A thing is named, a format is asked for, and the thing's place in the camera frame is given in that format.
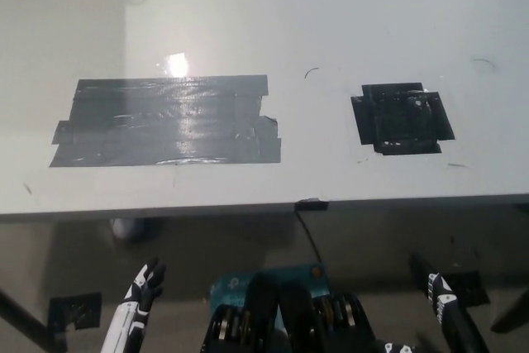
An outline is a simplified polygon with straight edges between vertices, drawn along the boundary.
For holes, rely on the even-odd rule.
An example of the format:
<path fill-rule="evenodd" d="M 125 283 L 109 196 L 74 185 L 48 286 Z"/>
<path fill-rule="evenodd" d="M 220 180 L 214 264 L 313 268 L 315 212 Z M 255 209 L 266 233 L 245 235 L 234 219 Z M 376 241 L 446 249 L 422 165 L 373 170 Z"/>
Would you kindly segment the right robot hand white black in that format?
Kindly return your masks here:
<path fill-rule="evenodd" d="M 425 294 L 451 352 L 489 352 L 484 338 L 446 278 L 419 254 L 408 257 L 417 287 Z"/>

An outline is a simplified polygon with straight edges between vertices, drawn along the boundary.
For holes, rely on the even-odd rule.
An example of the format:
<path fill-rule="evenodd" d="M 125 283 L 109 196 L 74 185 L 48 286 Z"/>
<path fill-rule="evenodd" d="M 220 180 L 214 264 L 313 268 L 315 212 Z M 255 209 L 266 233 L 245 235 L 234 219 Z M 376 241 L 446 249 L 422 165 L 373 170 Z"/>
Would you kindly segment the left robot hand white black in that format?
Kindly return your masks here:
<path fill-rule="evenodd" d="M 148 260 L 131 282 L 112 317 L 101 353 L 138 353 L 145 337 L 153 302 L 162 294 L 166 266 Z"/>

